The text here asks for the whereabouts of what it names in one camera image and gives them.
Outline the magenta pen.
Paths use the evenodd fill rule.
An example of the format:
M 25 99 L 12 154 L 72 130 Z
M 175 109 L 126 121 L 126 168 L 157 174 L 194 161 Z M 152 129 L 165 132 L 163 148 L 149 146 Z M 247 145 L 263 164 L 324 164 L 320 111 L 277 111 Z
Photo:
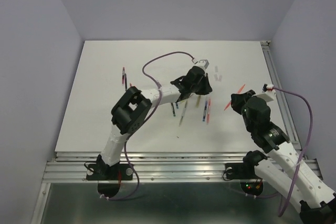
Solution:
M 122 85 L 124 85 L 125 82 L 125 67 L 122 68 Z

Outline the purple pen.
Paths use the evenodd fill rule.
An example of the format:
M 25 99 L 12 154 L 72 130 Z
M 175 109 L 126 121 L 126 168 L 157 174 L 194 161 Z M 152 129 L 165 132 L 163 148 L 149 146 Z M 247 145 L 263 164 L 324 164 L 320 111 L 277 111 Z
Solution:
M 128 89 L 128 80 L 127 80 L 127 74 L 124 74 L 124 86 L 125 86 L 125 91 Z

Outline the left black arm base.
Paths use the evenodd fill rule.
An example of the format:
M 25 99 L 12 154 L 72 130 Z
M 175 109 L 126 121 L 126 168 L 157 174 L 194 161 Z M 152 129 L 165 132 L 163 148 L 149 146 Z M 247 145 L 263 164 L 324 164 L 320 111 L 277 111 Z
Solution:
M 126 164 L 121 164 L 117 162 L 116 164 L 109 166 L 103 160 L 101 155 L 98 155 L 96 161 L 85 162 L 84 167 L 86 168 L 86 180 L 98 182 L 97 192 L 100 198 L 108 201 L 122 201 L 130 198 L 139 187 L 139 177 L 136 174 L 134 167 L 129 162 Z M 136 188 L 134 191 L 124 196 L 117 196 L 120 192 L 122 182 L 132 181 L 133 176 L 137 178 Z

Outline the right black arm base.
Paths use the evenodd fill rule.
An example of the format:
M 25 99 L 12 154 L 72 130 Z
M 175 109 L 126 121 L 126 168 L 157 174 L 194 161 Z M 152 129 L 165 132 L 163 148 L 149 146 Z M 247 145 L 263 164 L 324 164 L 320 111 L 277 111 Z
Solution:
M 249 151 L 240 163 L 227 163 L 222 173 L 224 181 L 238 180 L 240 187 L 247 197 L 270 198 L 262 196 L 264 189 L 263 179 L 258 177 L 255 167 L 261 161 L 267 160 L 267 156 L 260 151 Z

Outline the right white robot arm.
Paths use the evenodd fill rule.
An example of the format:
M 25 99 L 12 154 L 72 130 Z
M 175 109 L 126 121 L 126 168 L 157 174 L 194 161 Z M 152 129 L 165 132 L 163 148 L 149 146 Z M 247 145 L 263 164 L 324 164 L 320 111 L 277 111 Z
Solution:
M 270 119 L 268 103 L 275 100 L 277 91 L 266 84 L 260 94 L 250 90 L 231 95 L 232 109 L 243 117 L 247 132 L 260 148 L 246 154 L 241 170 L 248 177 L 264 179 L 282 196 L 279 216 L 292 205 L 303 223 L 335 223 L 335 191 L 306 164 L 306 150 L 298 153 Z

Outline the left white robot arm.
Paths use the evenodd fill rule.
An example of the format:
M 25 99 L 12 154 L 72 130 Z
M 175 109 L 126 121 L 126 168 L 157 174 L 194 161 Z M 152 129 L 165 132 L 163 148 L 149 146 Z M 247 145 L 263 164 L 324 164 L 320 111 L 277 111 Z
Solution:
M 187 100 L 192 94 L 208 95 L 212 92 L 206 69 L 207 60 L 200 60 L 188 71 L 156 89 L 139 90 L 130 87 L 111 110 L 112 128 L 105 148 L 97 157 L 99 173 L 106 179 L 113 178 L 117 172 L 125 142 L 145 122 L 153 108 Z

